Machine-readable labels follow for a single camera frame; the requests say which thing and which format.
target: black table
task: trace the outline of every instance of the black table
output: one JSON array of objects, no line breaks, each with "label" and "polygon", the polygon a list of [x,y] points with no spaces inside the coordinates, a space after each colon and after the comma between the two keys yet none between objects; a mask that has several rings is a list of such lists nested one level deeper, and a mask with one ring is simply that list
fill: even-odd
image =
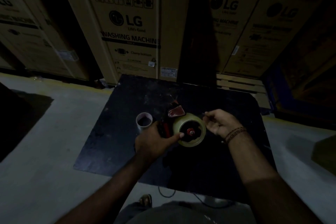
[{"label": "black table", "polygon": [[[223,109],[238,118],[275,168],[257,101],[248,93],[122,75],[74,169],[112,176],[134,155],[135,118],[149,112],[159,120],[176,98],[186,112]],[[173,145],[139,180],[142,183],[248,203],[229,149],[207,132],[198,146]]]}]

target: wooden pallet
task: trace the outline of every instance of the wooden pallet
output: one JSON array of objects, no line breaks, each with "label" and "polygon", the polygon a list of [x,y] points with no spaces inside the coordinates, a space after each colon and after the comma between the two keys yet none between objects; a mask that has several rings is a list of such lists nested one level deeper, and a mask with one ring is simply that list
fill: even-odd
[{"label": "wooden pallet", "polygon": [[216,77],[219,88],[250,93],[257,100],[259,107],[271,109],[262,81],[226,74],[217,74]]}]

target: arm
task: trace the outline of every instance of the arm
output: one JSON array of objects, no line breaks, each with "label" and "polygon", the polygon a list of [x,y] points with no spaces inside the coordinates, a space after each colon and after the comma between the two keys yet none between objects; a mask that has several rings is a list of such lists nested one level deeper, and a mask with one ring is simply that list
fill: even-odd
[{"label": "arm", "polygon": [[107,216],[113,223],[138,179],[167,148],[183,136],[183,133],[178,133],[171,138],[161,138],[155,122],[135,139],[134,157],[103,187],[60,218],[56,224],[100,223]]},{"label": "arm", "polygon": [[[225,138],[240,122],[223,110],[206,112],[208,130]],[[321,221],[268,163],[247,132],[228,144],[234,164],[249,194],[255,218],[260,223],[319,223]]]}]

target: grey floor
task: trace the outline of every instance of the grey floor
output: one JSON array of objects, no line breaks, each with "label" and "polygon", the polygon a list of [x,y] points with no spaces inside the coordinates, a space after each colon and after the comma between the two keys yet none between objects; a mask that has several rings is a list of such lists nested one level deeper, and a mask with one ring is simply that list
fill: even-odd
[{"label": "grey floor", "polygon": [[[0,163],[1,223],[53,223],[109,179],[72,167],[112,91],[6,74],[0,74],[0,82],[53,99],[44,116]],[[336,177],[312,162],[310,154],[315,142],[336,132],[272,117],[264,117],[264,124],[280,175],[324,223],[335,223]],[[172,192],[162,188],[165,195]],[[157,187],[137,183],[124,206],[148,193],[153,206],[172,200],[199,202],[193,194],[180,191],[164,198]],[[200,198],[221,204],[218,199]],[[247,205],[218,212],[229,213],[226,220],[255,223]]]}]

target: foot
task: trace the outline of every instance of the foot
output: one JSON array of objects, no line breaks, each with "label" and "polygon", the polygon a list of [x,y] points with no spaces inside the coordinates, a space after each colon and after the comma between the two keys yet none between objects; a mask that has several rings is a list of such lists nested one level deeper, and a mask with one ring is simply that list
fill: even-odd
[{"label": "foot", "polygon": [[139,203],[144,207],[152,207],[152,196],[145,194],[139,199]]}]

